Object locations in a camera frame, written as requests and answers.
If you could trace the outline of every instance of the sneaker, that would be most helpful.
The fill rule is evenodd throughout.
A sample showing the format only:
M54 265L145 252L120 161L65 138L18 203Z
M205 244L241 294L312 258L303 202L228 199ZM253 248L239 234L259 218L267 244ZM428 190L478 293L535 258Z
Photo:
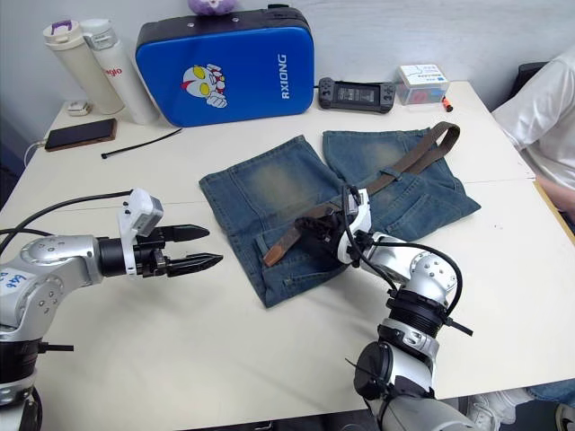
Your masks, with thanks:
M515 406L501 392L480 393L469 397L466 416L482 431L499 431L515 422Z
M575 409L560 404L555 410L557 431L575 431Z

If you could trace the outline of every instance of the cable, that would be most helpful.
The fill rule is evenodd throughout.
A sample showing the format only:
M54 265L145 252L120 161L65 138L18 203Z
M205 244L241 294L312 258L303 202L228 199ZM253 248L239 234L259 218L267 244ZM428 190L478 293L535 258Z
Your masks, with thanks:
M40 236L52 236L54 235L53 233L48 233L48 232L44 232L44 231L37 231L36 229L26 229L26 228L22 228L20 231L17 231L15 227L12 227L10 229L0 229L0 235L6 235L8 233L32 233L34 235L40 235Z
M136 148L139 148L140 146L150 145L150 144L153 144L154 142L158 142L158 141L161 141L162 139L166 139L167 137L177 135L177 134L180 133L181 131L182 131L182 129L179 128L178 130L175 130L175 131L173 131L172 133L168 133L167 135L160 136L160 137L158 137L157 139L153 139L153 140L151 140L151 141L144 142L143 144L138 144L138 145L133 145L133 146L127 146L126 148L120 148L119 150L110 151L109 153L102 153L102 154L100 154L100 156L102 157L102 159L107 159L107 158L110 157L111 155L119 154L119 153L124 153L125 151L129 151L129 150L134 150L134 149L136 149Z
M456 308L456 305L459 302L459 298L461 297L461 293L464 289L464 278L461 274L461 269L459 269L457 264L449 256L447 256L444 252L439 251L437 249L434 249L433 247L429 247L428 245L417 244L415 242L380 242L380 241L376 241L376 242L374 242L374 245L383 246L383 247L411 247L413 249L422 249L425 251L429 251L433 254L437 254L441 259L443 259L445 262L447 262L449 264L449 266L451 266L451 268L453 268L453 270L456 273L456 278L457 278L456 296L453 298L453 301L451 302L451 304L447 308L446 316L451 314L451 312Z
M33 222L37 218L44 216L45 214L49 213L50 211L54 211L55 209L58 209L61 207L66 207L68 205L79 204L80 202L86 202L88 200L110 199L110 198L119 198L121 196L128 196L131 192L132 192L132 190L127 190L127 191L120 191L117 193L108 193L106 195L86 196L83 198L66 200L64 202L60 202L59 204L52 205L51 207L44 208L44 209L40 210L39 212L26 218L23 222L21 222L16 227L14 227L14 231L12 233L9 233L8 236L6 236L2 240L2 242L0 243L0 254L2 254L4 252L4 250L6 249L8 244L10 243L10 241L13 240L14 236L16 236L16 234L21 232L24 227L26 227L28 224L30 224L31 222Z
M350 364L351 366L353 366L356 370L359 370L359 371L361 371L362 373L367 374L369 377L371 377L371 378L374 379L374 380L378 380L378 381L380 381L380 382L382 381L381 376L379 376L379 375L377 375L377 374L375 374L375 373L372 373L372 372L369 371L369 370L366 370L366 369L363 368L362 366L359 366L359 365L357 365L357 364L354 364L354 363L351 362L347 357L344 358L344 359L345 359L345 361L346 361L348 364Z
M28 159L28 153L30 152L30 150L32 148L40 148L42 146L44 146L46 144L46 139L42 139L40 141L36 141L33 144L30 144L30 146L28 148L26 148L26 152L24 153L24 169L26 169L28 167L28 162L26 162L26 160Z
M42 411L42 400L40 399L40 394L36 390L36 386L32 388L32 398L36 401L36 404L38 404L38 413L36 415L36 418L38 420L38 429L40 430L42 428L43 411Z
M378 267L373 265L363 255L363 251L361 251L359 249L359 246L356 243L356 240L353 237L351 230L349 229L348 210L347 210L348 206L347 206L346 201L345 201L345 197L347 196L346 189L351 189L351 187L348 184L345 184L341 187L341 208L343 208L343 224L345 225L345 232L348 235L348 239L349 239L349 243L351 244L351 247L353 247L353 250L355 250L355 252L359 255L359 258L361 260L363 260L366 263L366 265L368 265L370 268L372 268L378 276L380 276L383 280L385 280L387 282L387 284L392 288L392 290L397 290L397 287L395 287L393 280L384 271L382 271L381 269L379 269Z
M381 407L379 408L379 413L377 413L377 424L379 425L379 429L384 429L384 416L385 413L387 411L387 408L389 407L389 405L392 403L394 399L392 397L384 397L384 403L381 405Z

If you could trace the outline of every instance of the denim shorts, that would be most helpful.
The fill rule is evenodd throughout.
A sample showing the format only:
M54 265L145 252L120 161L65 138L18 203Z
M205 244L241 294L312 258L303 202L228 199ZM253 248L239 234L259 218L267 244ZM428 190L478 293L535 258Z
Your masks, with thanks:
M410 151L427 130L324 132L326 166L303 136L225 171L199 185L225 231L257 295L266 307L340 274L335 257L305 236L274 266L263 256L309 209L341 203L341 187L367 185ZM397 174L370 197L372 229L413 241L480 208L467 197L444 159L421 173Z

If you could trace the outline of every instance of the phone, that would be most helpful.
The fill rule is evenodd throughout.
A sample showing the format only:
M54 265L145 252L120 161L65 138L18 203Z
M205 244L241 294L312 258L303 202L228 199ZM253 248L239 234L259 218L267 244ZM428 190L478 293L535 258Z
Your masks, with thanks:
M116 119L103 119L92 123L50 130L44 149L46 151L64 150L75 146L111 141L116 137Z

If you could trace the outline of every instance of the white sticker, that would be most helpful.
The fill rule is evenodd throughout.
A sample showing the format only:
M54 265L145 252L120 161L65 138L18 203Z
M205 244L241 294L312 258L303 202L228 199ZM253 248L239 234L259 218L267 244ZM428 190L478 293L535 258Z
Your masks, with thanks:
M447 82L447 79L436 65L402 66L402 72L410 85L442 84Z
M20 271L19 269L3 267L0 269L0 295L9 295L19 287L26 284L27 280L34 278L33 274Z

